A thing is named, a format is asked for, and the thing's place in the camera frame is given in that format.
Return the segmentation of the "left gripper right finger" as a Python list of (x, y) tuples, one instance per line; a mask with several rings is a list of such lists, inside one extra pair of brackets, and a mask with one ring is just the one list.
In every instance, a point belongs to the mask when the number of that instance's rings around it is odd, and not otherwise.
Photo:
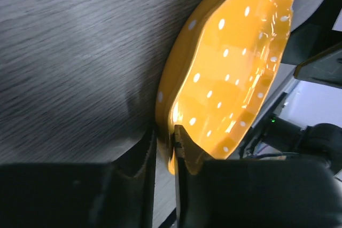
[(341, 227), (341, 191), (313, 160), (216, 160), (175, 127), (178, 227)]

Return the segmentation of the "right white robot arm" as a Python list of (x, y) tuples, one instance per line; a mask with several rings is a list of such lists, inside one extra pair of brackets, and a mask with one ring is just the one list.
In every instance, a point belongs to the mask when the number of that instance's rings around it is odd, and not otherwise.
[[(295, 29), (285, 48), (282, 63), (295, 65), (293, 76), (341, 89), (341, 32), (333, 26), (341, 0), (324, 0)], [(341, 171), (341, 127), (330, 123), (300, 128), (279, 117), (289, 94), (282, 92), (250, 128), (238, 149), (240, 159), (314, 159), (335, 175)]]

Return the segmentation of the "orange dotted plate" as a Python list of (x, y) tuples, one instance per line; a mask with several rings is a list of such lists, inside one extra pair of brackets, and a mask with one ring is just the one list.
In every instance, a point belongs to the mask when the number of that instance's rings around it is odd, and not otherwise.
[(290, 37), (294, 0), (202, 0), (181, 29), (159, 83), (157, 142), (175, 171), (175, 130), (194, 171), (203, 154), (226, 159), (256, 119)]

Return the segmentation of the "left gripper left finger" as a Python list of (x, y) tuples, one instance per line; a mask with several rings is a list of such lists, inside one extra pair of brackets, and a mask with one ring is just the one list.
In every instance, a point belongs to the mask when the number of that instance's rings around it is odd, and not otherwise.
[(1, 165), (1, 227), (151, 227), (156, 135), (105, 163)]

